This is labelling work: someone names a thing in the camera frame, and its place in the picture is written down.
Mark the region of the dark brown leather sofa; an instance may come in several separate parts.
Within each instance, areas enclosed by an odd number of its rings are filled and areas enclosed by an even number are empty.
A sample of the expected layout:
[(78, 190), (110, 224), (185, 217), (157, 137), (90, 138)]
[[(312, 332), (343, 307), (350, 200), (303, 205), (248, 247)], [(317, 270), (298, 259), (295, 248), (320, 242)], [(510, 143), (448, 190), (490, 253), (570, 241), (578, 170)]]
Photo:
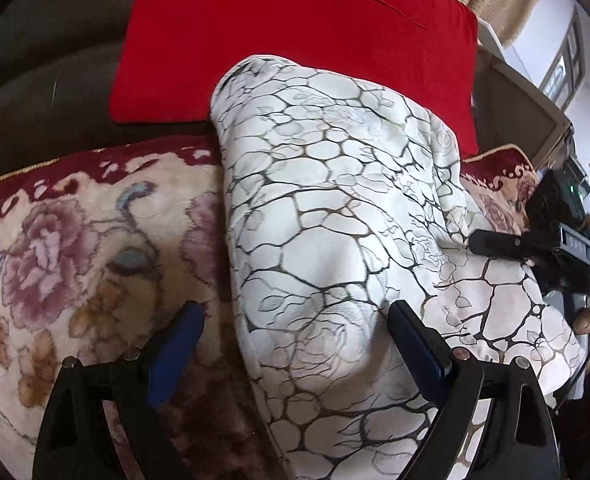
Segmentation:
[[(14, 0), (0, 17), (0, 175), (35, 162), (161, 136), (215, 142), (199, 122), (115, 122), (109, 114), (134, 0)], [(533, 162), (570, 123), (486, 49), (475, 56), (472, 115), (481, 154), (513, 143)]]

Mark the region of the white crackle-pattern coat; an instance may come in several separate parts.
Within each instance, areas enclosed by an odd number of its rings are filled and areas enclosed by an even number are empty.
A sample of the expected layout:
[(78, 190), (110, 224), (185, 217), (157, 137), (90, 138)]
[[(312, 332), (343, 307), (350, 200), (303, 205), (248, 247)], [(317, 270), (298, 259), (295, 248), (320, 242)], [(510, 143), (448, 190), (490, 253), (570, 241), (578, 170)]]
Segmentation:
[(293, 479), (391, 479), (429, 430), (388, 335), (403, 300), (452, 347), (523, 356), (544, 393), (585, 353), (523, 263), (469, 252), (487, 222), (432, 110), (350, 76), (252, 55), (217, 84), (235, 328)]

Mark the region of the floral red beige blanket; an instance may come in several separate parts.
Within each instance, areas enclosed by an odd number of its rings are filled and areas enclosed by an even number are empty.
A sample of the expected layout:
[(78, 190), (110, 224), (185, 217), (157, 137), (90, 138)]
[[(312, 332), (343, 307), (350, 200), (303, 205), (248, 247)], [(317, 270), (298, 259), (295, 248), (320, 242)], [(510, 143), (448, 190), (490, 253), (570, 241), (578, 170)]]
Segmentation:
[(32, 473), (60, 362), (116, 359), (185, 301), (206, 310), (195, 363), (161, 411), (201, 479), (293, 479), (235, 328), (225, 168), (179, 136), (67, 157), (0, 180), (0, 460)]

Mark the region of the large red cushion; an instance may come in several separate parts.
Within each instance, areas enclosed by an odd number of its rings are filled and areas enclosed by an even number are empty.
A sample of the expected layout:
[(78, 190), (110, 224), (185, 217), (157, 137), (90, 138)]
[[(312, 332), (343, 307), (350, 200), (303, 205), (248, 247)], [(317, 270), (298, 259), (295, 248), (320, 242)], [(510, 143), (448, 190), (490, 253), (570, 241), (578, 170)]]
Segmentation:
[(458, 0), (134, 0), (109, 114), (199, 122), (233, 65), (274, 54), (408, 96), (472, 156), (476, 50), (478, 21)]

